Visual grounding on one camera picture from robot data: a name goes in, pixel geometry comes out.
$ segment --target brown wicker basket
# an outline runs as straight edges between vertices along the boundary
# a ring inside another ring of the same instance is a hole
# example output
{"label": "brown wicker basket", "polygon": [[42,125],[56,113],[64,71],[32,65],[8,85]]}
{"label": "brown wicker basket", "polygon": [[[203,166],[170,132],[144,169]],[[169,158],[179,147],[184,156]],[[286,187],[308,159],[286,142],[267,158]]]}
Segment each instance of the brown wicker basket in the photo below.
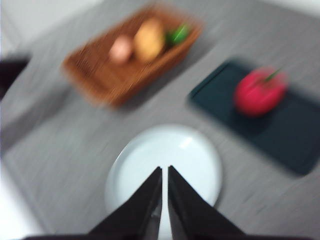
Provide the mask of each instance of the brown wicker basket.
{"label": "brown wicker basket", "polygon": [[[134,56],[123,65],[109,61],[108,53],[115,39],[121,34],[134,37],[143,21],[151,17],[159,19],[166,30],[187,23],[190,34],[184,42],[167,49],[151,63],[142,63]],[[62,66],[91,103],[117,107],[182,61],[201,32],[202,24],[198,21],[171,6],[152,4],[76,49]]]}

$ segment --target dark tray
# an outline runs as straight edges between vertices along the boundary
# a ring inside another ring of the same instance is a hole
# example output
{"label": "dark tray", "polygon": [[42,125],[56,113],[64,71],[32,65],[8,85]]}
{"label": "dark tray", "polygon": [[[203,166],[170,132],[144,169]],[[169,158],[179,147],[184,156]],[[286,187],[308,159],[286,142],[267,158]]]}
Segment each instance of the dark tray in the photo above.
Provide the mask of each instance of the dark tray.
{"label": "dark tray", "polygon": [[290,170],[309,173],[320,155],[320,105],[290,86],[270,113],[241,115],[233,94],[252,69],[238,60],[223,63],[192,90],[191,101]]}

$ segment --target gray tablecloth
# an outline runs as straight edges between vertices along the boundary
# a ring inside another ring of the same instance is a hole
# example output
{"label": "gray tablecloth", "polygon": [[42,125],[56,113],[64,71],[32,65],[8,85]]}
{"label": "gray tablecloth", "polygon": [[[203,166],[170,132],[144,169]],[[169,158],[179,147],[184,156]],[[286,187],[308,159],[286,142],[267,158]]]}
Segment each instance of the gray tablecloth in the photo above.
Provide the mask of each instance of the gray tablecloth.
{"label": "gray tablecloth", "polygon": [[221,156],[222,214],[251,234],[319,238],[320,167],[292,175],[186,96],[232,56],[283,67],[302,91],[319,96],[320,21],[255,0],[173,0],[206,23],[188,57],[121,109],[94,108],[61,62],[145,2],[107,0],[23,48],[31,62],[1,103],[2,163],[47,232],[94,227],[106,216],[105,180],[123,147],[147,128],[178,123],[204,133]]}

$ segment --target green vegetable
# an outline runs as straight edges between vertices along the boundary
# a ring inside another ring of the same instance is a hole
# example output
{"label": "green vegetable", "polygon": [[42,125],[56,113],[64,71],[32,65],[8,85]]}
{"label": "green vegetable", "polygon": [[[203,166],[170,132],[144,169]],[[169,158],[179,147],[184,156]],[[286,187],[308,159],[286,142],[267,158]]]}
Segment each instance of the green vegetable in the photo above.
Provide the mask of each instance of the green vegetable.
{"label": "green vegetable", "polygon": [[177,30],[167,33],[167,41],[172,45],[182,43],[189,35],[189,27],[185,24],[178,27]]}

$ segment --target round plate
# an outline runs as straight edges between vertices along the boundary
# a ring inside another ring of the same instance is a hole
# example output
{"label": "round plate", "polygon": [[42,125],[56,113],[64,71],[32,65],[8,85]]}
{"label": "round plate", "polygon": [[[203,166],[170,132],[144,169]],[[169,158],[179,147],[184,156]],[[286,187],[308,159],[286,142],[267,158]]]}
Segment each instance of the round plate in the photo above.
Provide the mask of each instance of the round plate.
{"label": "round plate", "polygon": [[182,125],[148,129],[122,150],[105,185],[107,213],[127,201],[156,167],[162,168],[159,239],[172,239],[168,211],[168,166],[174,166],[211,206],[218,198],[222,167],[215,148],[198,131]]}

